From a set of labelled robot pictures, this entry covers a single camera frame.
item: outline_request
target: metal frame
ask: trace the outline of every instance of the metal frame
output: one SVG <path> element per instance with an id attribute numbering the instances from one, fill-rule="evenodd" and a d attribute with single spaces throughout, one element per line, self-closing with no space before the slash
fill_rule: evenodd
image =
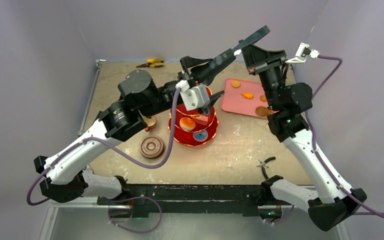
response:
<path id="1" fill-rule="evenodd" d="M 42 232 L 40 233 L 39 240 L 50 240 L 52 236 L 52 232 L 54 230 L 55 221 L 58 217 L 58 212 L 60 209 L 64 208 L 83 208 L 83 209 L 129 209 L 128 206 L 125 205 L 97 205 L 96 197 L 80 197 L 75 200 L 66 203 L 58 203 L 51 201 L 48 205 L 48 210 L 46 212 L 45 221 L 43 224 Z M 259 210 L 274 210 L 276 205 L 263 205 L 258 206 Z M 283 205 L 283 209 L 290 209 L 290 205 Z M 347 227 L 344 222 L 339 223 L 335 226 L 336 232 L 339 236 L 340 240 L 350 240 Z"/>
<path id="2" fill-rule="evenodd" d="M 102 65 L 104 62 L 106 62 L 106 60 L 104 60 L 104 59 L 96 60 L 96 73 L 95 73 L 95 77 L 93 80 L 93 87 L 92 87 L 91 92 L 89 94 L 87 106 L 86 106 L 86 109 L 84 112 L 82 122 L 80 124 L 80 129 L 78 132 L 79 136 L 83 134 L 86 118 L 87 118 L 88 113 L 89 113 L 89 108 L 90 108 L 90 105 L 92 102 L 92 98 L 93 98 L 95 88 L 97 86 L 98 78 L 99 78 L 99 75 L 101 72 L 101 68 L 102 68 Z M 312 186 L 312 185 L 305 185 L 303 187 L 308 188 L 308 189 L 314 189 L 314 186 Z M 80 198 L 77 198 L 75 200 L 72 200 L 72 201 L 66 202 L 66 203 L 58 203 L 55 201 L 51 201 L 48 205 L 48 209 L 47 209 L 46 216 L 45 216 L 45 221 L 44 221 L 43 228 L 42 228 L 39 239 L 40 240 L 50 240 L 51 239 L 52 232 L 53 232 L 54 225 L 55 225 L 55 221 L 56 221 L 56 218 L 58 216 L 58 212 L 59 212 L 60 208 L 61 209 L 63 209 L 63 208 L 129 209 L 128 205 L 105 205 L 105 204 L 98 205 L 98 200 L 99 199 L 97 197 L 80 197 Z M 291 205 L 283 205 L 282 207 L 284 209 L 290 209 Z M 276 205 L 263 205 L 263 206 L 257 207 L 258 210 L 271 210 L 271 209 L 274 210 L 275 208 L 276 208 Z M 346 227 L 344 222 L 341 222 L 338 225 L 336 225 L 335 229 L 336 229 L 338 236 L 341 240 L 349 240 L 347 227 Z"/>

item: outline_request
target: white wall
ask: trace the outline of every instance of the white wall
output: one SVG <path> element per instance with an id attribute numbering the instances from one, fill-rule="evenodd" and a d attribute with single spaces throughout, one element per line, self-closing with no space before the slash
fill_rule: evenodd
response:
<path id="1" fill-rule="evenodd" d="M 94 64 L 64 1 L 0 0 L 0 240 L 38 239 L 33 159 L 77 137 Z"/>
<path id="2" fill-rule="evenodd" d="M 96 58 L 213 58 L 264 25 L 257 45 L 293 55 L 328 0 L 67 0 Z"/>
<path id="3" fill-rule="evenodd" d="M 343 64 L 314 99 L 310 111 L 318 142 L 366 203 L 384 211 L 384 0 L 329 0 L 308 38 L 323 55 Z M 311 60 L 295 68 L 313 89 L 335 66 Z M 352 239 L 384 239 L 384 220 L 353 216 Z"/>

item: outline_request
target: wooden puck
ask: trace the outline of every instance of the wooden puck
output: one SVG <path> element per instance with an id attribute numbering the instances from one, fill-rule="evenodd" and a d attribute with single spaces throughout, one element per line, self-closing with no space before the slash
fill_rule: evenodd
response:
<path id="1" fill-rule="evenodd" d="M 140 141 L 140 154 L 147 159 L 157 159 L 164 153 L 166 145 L 159 136 L 147 136 Z"/>

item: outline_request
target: orange food piece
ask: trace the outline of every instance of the orange food piece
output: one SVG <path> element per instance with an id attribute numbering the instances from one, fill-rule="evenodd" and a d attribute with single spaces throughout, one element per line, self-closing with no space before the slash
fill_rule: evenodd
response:
<path id="1" fill-rule="evenodd" d="M 258 106 L 255 109 L 255 114 L 257 114 L 257 116 L 260 116 L 260 117 L 267 117 L 268 115 L 274 114 L 274 113 L 275 113 L 274 111 L 268 109 L 265 106 Z"/>
<path id="2" fill-rule="evenodd" d="M 231 85 L 232 87 L 234 87 L 235 89 L 239 88 L 241 86 L 241 82 L 239 82 L 238 80 L 233 80 L 231 82 Z"/>
<path id="3" fill-rule="evenodd" d="M 192 131 L 196 126 L 195 122 L 187 116 L 180 118 L 179 123 L 180 127 L 186 131 Z"/>
<path id="4" fill-rule="evenodd" d="M 254 97 L 254 94 L 250 92 L 242 92 L 242 96 L 246 99 L 252 99 Z"/>

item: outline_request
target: wooden table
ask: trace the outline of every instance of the wooden table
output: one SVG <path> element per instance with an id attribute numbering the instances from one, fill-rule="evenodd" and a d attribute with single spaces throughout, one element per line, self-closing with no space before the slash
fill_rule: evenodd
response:
<path id="1" fill-rule="evenodd" d="M 128 73 L 136 70 L 139 63 L 106 62 L 103 64 L 90 109 L 85 122 L 88 129 L 98 112 L 107 109 L 118 100 L 117 85 Z M 157 87 L 165 82 L 176 80 L 182 70 L 180 63 L 166 63 L 162 68 L 147 68 Z M 217 75 L 209 86 L 213 93 L 223 89 L 228 78 L 259 82 L 258 76 L 248 75 L 243 63 L 232 63 Z M 288 82 L 293 83 L 292 71 L 288 72 Z M 252 116 L 224 112 L 220 101 L 215 104 L 219 119 L 217 134 L 208 144 L 200 147 L 174 143 L 167 163 L 158 169 L 146 169 L 133 164 L 112 150 L 108 150 L 94 160 L 90 167 L 102 176 L 124 176 L 134 184 L 223 184 L 259 185 L 263 180 L 261 169 L 256 167 L 258 160 L 275 156 L 268 164 L 269 176 L 280 175 L 297 185 L 311 185 L 312 182 L 286 147 L 270 133 L 268 121 Z M 147 164 L 158 163 L 163 157 L 150 160 L 142 157 L 139 150 L 141 139 L 157 135 L 168 143 L 169 111 L 156 116 L 158 124 L 151 132 L 141 131 L 118 148 L 133 158 Z"/>

